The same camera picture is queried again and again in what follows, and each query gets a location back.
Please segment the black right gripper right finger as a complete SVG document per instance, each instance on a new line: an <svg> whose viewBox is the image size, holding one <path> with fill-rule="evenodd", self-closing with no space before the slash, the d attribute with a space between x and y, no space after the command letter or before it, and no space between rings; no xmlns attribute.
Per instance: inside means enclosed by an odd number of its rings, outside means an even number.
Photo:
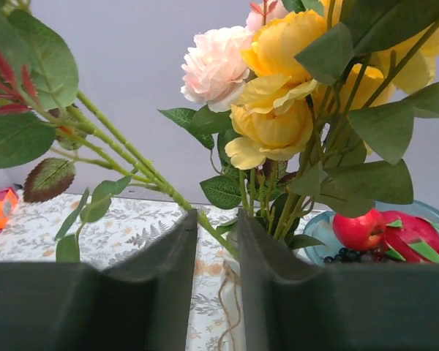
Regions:
<svg viewBox="0 0 439 351"><path fill-rule="evenodd" d="M439 264L311 265L244 212L248 350L439 350Z"/></svg>

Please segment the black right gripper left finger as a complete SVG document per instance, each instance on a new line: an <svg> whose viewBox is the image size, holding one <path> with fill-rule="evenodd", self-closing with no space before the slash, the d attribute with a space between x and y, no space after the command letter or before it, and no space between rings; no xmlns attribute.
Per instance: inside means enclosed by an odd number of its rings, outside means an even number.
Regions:
<svg viewBox="0 0 439 351"><path fill-rule="evenodd" d="M198 214L105 270L0 262L0 350L184 350Z"/></svg>

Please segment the small pink bud stem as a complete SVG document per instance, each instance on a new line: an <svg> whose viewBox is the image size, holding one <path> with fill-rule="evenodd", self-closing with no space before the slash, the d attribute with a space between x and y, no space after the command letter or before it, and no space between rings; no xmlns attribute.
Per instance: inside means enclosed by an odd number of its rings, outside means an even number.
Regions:
<svg viewBox="0 0 439 351"><path fill-rule="evenodd" d="M23 188L27 203L48 201L70 186L79 161L75 148L92 150L93 165L121 175L82 196L80 209L61 226L57 247L73 253L80 251L78 234L69 234L73 222L98 221L127 186L161 192L186 211L192 207L78 84L65 41L29 12L28 2L0 1L0 169L37 161ZM74 149L46 157L56 141L70 141Z"/></svg>

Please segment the yellow rose stem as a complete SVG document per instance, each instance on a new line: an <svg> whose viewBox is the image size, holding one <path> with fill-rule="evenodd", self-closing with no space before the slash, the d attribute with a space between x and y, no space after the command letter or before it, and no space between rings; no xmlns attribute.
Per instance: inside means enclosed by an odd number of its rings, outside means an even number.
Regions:
<svg viewBox="0 0 439 351"><path fill-rule="evenodd" d="M295 250L316 204L348 218L413 202L415 118L439 118L439 1L310 1L263 25L225 152L244 208Z"/></svg>

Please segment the pink rose stem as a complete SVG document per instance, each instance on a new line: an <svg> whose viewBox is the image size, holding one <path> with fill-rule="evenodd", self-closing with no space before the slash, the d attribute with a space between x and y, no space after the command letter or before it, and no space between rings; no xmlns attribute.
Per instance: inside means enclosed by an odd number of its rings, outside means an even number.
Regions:
<svg viewBox="0 0 439 351"><path fill-rule="evenodd" d="M176 107L161 114L189 132L219 160L212 162L216 175L201 181L207 200L221 209L243 205L261 225L273 234L282 213L278 200L284 186L288 163L257 156L261 162L250 170L236 169L225 152L229 142L239 138L232 127L230 107L252 78L240 51L252 42L253 33L262 23L281 18L286 11L281 1L252 4L243 26L211 29L194 37L181 68L184 72L181 93L200 105L199 110Z"/></svg>

